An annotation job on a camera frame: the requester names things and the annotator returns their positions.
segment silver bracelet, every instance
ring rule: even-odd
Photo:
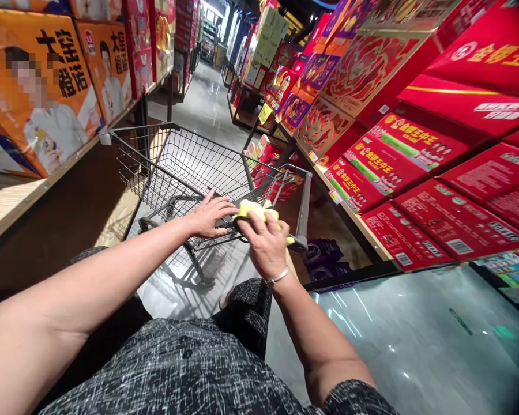
[[[289,269],[288,269],[288,267],[287,267],[287,268],[286,268],[286,269],[285,269],[285,270],[284,270],[284,271],[283,271],[283,272],[282,272],[282,273],[281,273],[277,278],[274,278],[274,279],[272,279],[272,280],[269,280],[269,281],[267,281],[267,283],[268,283],[269,285],[275,285],[275,282],[279,282],[279,281],[282,280],[284,277],[286,277],[287,274],[288,274],[288,272],[289,272]]]

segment shiny floor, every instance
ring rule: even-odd
[[[248,132],[231,123],[219,71],[201,62],[173,121],[241,150]],[[149,115],[166,120],[166,97]],[[150,212],[143,203],[137,219]],[[130,237],[138,232],[135,221]],[[191,319],[218,310],[233,285],[257,276],[247,245],[233,242],[199,255],[211,290],[197,287],[180,250],[138,290],[154,317]],[[405,274],[312,294],[370,367],[401,414],[510,414],[519,404],[519,312],[467,267]],[[273,303],[266,362],[304,405],[302,366],[281,311]]]

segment red gift box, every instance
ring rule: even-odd
[[[441,179],[519,229],[519,148],[499,143]]]
[[[396,203],[460,261],[519,248],[517,229],[436,179],[397,197]]]
[[[387,202],[362,216],[386,250],[404,270],[453,262],[453,258],[393,203]]]

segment purple package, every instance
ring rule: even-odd
[[[314,239],[307,244],[304,264],[312,269],[320,264],[336,262],[342,257],[343,254],[334,239]]]

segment logo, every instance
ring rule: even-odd
[[[460,59],[469,56],[472,51],[474,51],[477,47],[477,42],[469,42],[460,47],[454,54],[450,57],[451,61],[459,61]]]
[[[85,39],[86,46],[88,47],[88,52],[94,56],[96,55],[96,47],[94,46],[94,40],[92,40],[92,33],[90,30],[85,31]]]

